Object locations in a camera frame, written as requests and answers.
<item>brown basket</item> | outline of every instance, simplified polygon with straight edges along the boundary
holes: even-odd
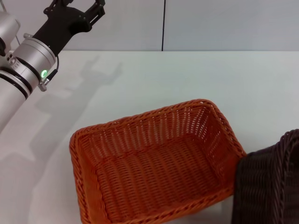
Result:
[[[161,223],[197,212],[233,193],[245,155],[207,100],[83,128],[70,151],[84,224]]]
[[[242,158],[232,224],[299,223],[299,130]]]

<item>green led light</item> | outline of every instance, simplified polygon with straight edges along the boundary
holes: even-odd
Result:
[[[47,70],[42,71],[41,76],[42,78],[45,78],[47,76]]]

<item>white table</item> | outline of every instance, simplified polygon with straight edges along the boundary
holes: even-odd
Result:
[[[229,120],[246,152],[299,127],[299,52],[66,51],[0,135],[0,223],[80,224],[68,149],[79,128],[195,98]],[[228,224],[231,199],[173,221]]]

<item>white wall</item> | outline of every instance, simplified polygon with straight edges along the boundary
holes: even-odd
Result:
[[[298,0],[166,0],[164,50],[299,50]]]
[[[94,0],[74,0],[85,11]],[[4,0],[35,33],[51,0]],[[164,0],[106,0],[106,15],[66,49],[160,50]],[[164,50],[299,50],[298,0],[166,0]]]
[[[52,0],[4,0],[7,11],[21,22],[18,37],[34,34],[47,20],[43,10]],[[87,10],[94,0],[74,0]],[[106,15],[88,34],[76,35],[66,49],[161,50],[164,0],[106,0]]]

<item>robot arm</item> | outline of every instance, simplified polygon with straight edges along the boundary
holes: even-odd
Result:
[[[96,0],[86,12],[68,7],[70,3],[72,0],[54,0],[44,10],[48,20],[36,34],[27,35],[13,53],[9,53],[10,43],[20,23],[0,13],[0,132],[37,86],[47,90],[57,70],[44,80],[43,75],[53,67],[70,39],[77,33],[89,32],[105,14],[105,0]]]

